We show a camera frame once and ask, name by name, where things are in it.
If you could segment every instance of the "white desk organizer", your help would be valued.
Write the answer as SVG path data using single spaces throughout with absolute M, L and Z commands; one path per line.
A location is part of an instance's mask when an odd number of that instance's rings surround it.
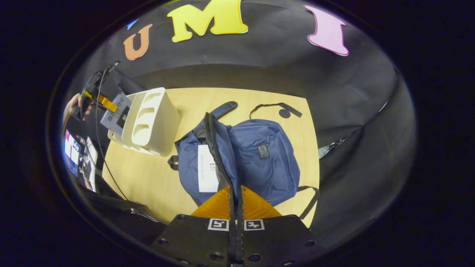
M 152 155 L 170 154 L 181 116 L 160 87 L 128 95 L 132 105 L 122 136 L 109 130 L 109 139 L 123 147 Z

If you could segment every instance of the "blue backpack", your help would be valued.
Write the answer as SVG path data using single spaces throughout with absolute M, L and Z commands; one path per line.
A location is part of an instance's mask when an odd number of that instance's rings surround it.
M 284 103 L 271 105 L 280 105 L 299 117 L 302 115 Z M 238 195 L 240 185 L 244 185 L 272 206 L 293 197 L 297 191 L 309 188 L 298 187 L 300 170 L 294 150 L 277 122 L 250 119 L 235 126 L 218 122 L 220 117 L 237 106 L 231 101 L 211 114 L 206 113 L 193 130 L 175 142 L 178 156 L 172 156 L 168 163 L 172 169 L 179 171 L 180 182 L 195 203 L 200 206 L 228 185 L 235 195 Z M 268 105 L 259 105 L 252 112 L 262 106 Z M 203 172 L 203 168 L 199 167 L 203 160 L 203 155 L 199 154 L 200 145 L 208 146 L 214 160 L 215 166 L 211 171 L 216 172 L 218 180 L 215 191 L 200 191 L 199 176 L 203 176 L 199 174 Z M 318 190 L 314 190 L 316 194 L 310 209 L 318 198 Z

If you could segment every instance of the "yellow letter m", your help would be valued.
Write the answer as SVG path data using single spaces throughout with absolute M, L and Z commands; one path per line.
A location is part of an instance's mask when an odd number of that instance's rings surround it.
M 192 5 L 185 5 L 168 13 L 167 17 L 173 20 L 175 36 L 171 40 L 175 43 L 188 40 L 193 35 L 186 30 L 186 25 L 203 36 L 212 18 L 214 26 L 210 31 L 214 34 L 247 32 L 247 25 L 241 19 L 241 0 L 211 0 L 203 11 Z

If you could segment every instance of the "person's hand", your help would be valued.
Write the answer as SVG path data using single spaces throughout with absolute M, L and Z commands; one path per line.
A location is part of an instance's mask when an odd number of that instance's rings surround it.
M 71 100 L 66 105 L 66 110 L 67 110 L 68 117 L 73 113 L 74 107 L 76 105 L 81 107 L 81 102 L 82 102 L 82 96 L 81 96 L 80 93 L 77 93 L 76 95 L 73 96 L 73 98 L 71 98 Z M 86 115 L 91 114 L 91 110 L 92 110 L 92 106 L 89 105 L 89 107 L 87 107 L 87 109 L 86 109 L 85 114 Z

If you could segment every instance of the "light wood tabletop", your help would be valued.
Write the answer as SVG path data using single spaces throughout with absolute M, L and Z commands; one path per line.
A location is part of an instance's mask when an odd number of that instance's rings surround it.
M 305 98 L 277 93 L 231 88 L 176 88 L 166 94 L 181 115 L 181 123 L 175 140 L 191 131 L 216 107 L 228 101 L 236 101 L 238 107 L 219 119 L 226 125 L 236 125 L 249 119 L 249 113 L 259 104 L 284 102 L 302 113 L 299 118 L 279 115 L 280 106 L 261 107 L 252 114 L 253 119 L 278 122 L 294 148 L 300 168 L 299 186 L 319 187 L 320 170 L 317 139 L 314 124 Z M 144 204 L 148 215 L 168 224 L 177 214 L 191 214 L 197 205 L 180 183 L 178 171 L 170 168 L 167 161 L 177 155 L 175 146 L 165 157 L 129 150 L 116 142 L 110 142 L 105 160 L 114 179 L 130 201 Z M 122 196 L 104 166 L 104 180 Z M 293 198 L 275 206 L 282 214 L 300 216 L 314 196 L 312 189 L 298 192 Z M 303 223 L 309 227 L 315 213 L 314 205 Z

